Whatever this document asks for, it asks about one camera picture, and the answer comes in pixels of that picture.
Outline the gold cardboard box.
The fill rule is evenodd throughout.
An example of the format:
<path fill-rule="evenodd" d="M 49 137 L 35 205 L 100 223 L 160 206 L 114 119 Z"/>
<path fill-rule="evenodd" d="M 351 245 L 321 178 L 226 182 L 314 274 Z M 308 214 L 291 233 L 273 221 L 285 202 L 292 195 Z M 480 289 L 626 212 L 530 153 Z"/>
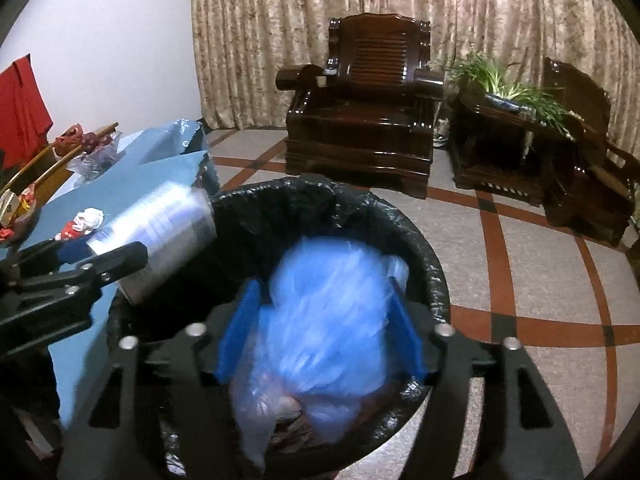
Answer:
<path fill-rule="evenodd" d="M 18 208 L 20 208 L 21 199 L 11 190 L 5 190 L 0 197 L 0 224 L 2 228 L 11 225 Z"/>

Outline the glass snack dish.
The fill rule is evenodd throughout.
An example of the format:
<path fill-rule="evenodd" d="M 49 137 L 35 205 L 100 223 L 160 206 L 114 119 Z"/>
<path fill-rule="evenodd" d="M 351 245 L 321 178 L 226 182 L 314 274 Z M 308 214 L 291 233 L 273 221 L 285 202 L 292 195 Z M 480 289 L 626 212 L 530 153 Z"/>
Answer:
<path fill-rule="evenodd" d="M 22 240 L 38 218 L 39 209 L 35 196 L 35 185 L 32 183 L 22 192 L 15 194 L 20 196 L 21 205 L 11 225 L 7 228 L 1 227 L 1 244 L 4 246 Z"/>

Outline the dark wooden side table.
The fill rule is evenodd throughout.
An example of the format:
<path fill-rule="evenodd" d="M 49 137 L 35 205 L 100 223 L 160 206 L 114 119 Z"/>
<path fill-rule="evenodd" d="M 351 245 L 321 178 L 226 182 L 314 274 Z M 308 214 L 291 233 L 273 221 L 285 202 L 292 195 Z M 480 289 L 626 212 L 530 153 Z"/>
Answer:
<path fill-rule="evenodd" d="M 539 206 L 554 181 L 552 162 L 572 141 L 517 102 L 463 78 L 451 104 L 454 183 Z"/>

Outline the blue plastic bag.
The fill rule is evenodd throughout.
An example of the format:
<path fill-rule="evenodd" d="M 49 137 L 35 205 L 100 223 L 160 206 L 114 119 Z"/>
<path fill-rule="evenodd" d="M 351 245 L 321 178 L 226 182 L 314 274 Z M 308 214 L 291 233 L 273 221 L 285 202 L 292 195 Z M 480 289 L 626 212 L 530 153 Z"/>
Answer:
<path fill-rule="evenodd" d="M 277 422 L 294 402 L 323 442 L 344 436 L 365 398 L 386 383 L 386 328 L 395 285 L 409 267 L 398 256 L 344 238 L 304 238 L 280 260 L 268 300 L 248 315 L 231 377 L 244 455 L 265 466 Z"/>

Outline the wooden bench backrest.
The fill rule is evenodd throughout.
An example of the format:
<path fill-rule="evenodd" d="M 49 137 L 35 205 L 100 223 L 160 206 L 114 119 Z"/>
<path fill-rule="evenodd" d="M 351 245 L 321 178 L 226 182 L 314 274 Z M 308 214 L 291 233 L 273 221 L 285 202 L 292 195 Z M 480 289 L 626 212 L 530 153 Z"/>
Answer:
<path fill-rule="evenodd" d="M 31 186 L 37 204 L 43 206 L 70 178 L 72 173 L 67 169 L 67 164 L 83 151 L 82 143 L 79 143 L 64 156 L 58 156 L 54 145 L 48 144 L 2 186 L 1 194 L 11 191 L 20 195 Z"/>

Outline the dark red fruit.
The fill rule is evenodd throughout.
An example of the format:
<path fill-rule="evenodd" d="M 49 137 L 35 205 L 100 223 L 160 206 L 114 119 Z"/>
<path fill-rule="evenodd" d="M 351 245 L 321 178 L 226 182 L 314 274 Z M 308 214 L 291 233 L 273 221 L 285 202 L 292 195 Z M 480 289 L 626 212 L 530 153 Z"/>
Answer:
<path fill-rule="evenodd" d="M 85 133 L 82 137 L 81 146 L 86 154 L 92 154 L 99 148 L 104 148 L 113 142 L 111 133 L 97 134 L 94 132 Z"/>

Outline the red cloth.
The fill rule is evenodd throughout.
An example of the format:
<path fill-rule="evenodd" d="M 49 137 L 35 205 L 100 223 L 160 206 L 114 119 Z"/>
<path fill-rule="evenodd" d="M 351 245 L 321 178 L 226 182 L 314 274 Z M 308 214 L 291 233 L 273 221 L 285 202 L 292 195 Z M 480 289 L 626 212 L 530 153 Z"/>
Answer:
<path fill-rule="evenodd" d="M 30 55 L 1 73 L 0 127 L 3 169 L 21 167 L 47 144 L 53 125 L 32 71 Z"/>

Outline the blue table cloth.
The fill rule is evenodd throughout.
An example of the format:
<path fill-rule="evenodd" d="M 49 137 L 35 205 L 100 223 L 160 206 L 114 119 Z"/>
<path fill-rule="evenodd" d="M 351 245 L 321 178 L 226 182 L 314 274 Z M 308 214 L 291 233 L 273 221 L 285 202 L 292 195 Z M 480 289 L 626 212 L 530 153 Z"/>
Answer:
<path fill-rule="evenodd" d="M 189 119 L 143 130 L 127 136 L 124 143 L 124 154 L 105 174 L 78 188 L 64 185 L 63 191 L 42 207 L 35 229 L 25 240 L 26 247 L 54 237 L 66 221 L 88 207 L 102 210 L 104 221 L 110 222 L 165 181 L 194 183 L 208 152 L 203 125 Z M 105 325 L 116 292 L 115 284 L 102 289 L 88 330 L 49 347 L 63 428 L 72 423 L 106 363 Z"/>

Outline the glass fruit bowl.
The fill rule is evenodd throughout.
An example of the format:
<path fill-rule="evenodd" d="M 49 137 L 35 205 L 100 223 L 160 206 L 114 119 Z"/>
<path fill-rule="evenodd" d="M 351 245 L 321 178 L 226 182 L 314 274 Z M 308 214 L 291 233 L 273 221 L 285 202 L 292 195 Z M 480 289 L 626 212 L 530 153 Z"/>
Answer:
<path fill-rule="evenodd" d="M 79 155 L 70 160 L 66 169 L 79 178 L 81 183 L 96 180 L 107 172 L 115 162 L 119 160 L 118 144 L 122 135 L 119 131 L 111 132 L 113 142 L 99 148 L 92 154 L 81 151 Z"/>

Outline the light blue paper cup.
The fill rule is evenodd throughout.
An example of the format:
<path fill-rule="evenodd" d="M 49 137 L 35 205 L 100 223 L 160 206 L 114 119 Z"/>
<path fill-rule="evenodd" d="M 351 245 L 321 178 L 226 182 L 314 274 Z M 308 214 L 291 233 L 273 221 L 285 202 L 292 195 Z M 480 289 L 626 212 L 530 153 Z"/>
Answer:
<path fill-rule="evenodd" d="M 88 240 L 98 256 L 139 242 L 148 252 L 141 270 L 119 280 L 138 304 L 195 257 L 216 236 L 213 207 L 202 188 L 165 182 L 99 229 Z"/>

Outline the beige patterned curtain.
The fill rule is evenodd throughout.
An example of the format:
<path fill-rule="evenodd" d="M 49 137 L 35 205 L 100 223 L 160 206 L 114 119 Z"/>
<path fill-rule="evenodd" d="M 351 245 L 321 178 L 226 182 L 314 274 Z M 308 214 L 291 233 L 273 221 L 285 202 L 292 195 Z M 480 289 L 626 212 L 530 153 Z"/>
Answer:
<path fill-rule="evenodd" d="M 487 92 L 568 133 L 586 99 L 555 105 L 550 60 L 576 67 L 611 102 L 608 140 L 639 151 L 639 43 L 613 0 L 191 0 L 202 114 L 213 128 L 282 127 L 341 102 L 434 106 L 471 65 Z"/>

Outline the red plastic bag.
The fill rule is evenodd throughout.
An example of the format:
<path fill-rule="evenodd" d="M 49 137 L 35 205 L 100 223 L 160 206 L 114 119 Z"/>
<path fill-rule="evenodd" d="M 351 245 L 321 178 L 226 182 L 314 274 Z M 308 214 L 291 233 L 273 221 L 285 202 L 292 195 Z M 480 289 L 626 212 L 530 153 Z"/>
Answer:
<path fill-rule="evenodd" d="M 76 240 L 76 238 L 86 236 L 94 231 L 87 218 L 78 214 L 73 220 L 66 223 L 64 228 L 55 234 L 55 240 Z"/>

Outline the red crumpled bag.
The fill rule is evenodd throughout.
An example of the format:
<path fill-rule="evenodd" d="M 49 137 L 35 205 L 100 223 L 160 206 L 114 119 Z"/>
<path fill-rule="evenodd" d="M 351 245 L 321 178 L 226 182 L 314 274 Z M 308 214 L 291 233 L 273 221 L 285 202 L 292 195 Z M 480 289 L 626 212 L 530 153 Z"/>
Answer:
<path fill-rule="evenodd" d="M 75 124 L 70 126 L 60 136 L 57 136 L 53 143 L 53 151 L 58 157 L 63 157 L 69 152 L 73 151 L 82 144 L 82 138 L 84 137 L 84 129 L 81 124 Z"/>

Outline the green potted plant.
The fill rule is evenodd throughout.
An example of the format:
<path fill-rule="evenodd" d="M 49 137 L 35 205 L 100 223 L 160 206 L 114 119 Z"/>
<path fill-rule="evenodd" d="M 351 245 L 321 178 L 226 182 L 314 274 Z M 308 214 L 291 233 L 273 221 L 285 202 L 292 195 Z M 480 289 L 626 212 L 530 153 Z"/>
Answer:
<path fill-rule="evenodd" d="M 520 110 L 527 110 L 545 126 L 559 131 L 571 141 L 575 137 L 564 125 L 568 111 L 558 101 L 541 88 L 506 79 L 506 68 L 483 53 L 470 52 L 459 58 L 448 67 L 448 74 L 458 84 L 462 79 L 476 82 L 485 91 L 486 96 L 493 96 L 506 104 L 514 104 Z"/>

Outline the black lined trash bin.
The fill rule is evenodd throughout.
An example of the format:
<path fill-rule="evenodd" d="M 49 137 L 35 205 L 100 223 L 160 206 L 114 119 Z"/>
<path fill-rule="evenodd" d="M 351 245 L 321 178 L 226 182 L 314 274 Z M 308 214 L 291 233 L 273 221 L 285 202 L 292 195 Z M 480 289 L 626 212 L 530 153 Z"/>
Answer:
<path fill-rule="evenodd" d="M 399 209 L 372 193 L 316 176 L 282 178 L 220 193 L 213 210 L 216 238 L 166 283 L 140 304 L 116 292 L 108 311 L 108 348 L 136 335 L 141 355 L 149 358 L 190 322 L 226 320 L 247 280 L 267 281 L 287 250 L 314 235 L 344 235 L 403 258 L 409 267 L 405 296 L 416 318 L 450 319 L 449 290 L 432 246 Z M 268 448 L 266 478 L 329 477 L 384 451 L 429 391 L 393 373 L 334 444 L 313 436 L 303 416 L 281 422 Z"/>

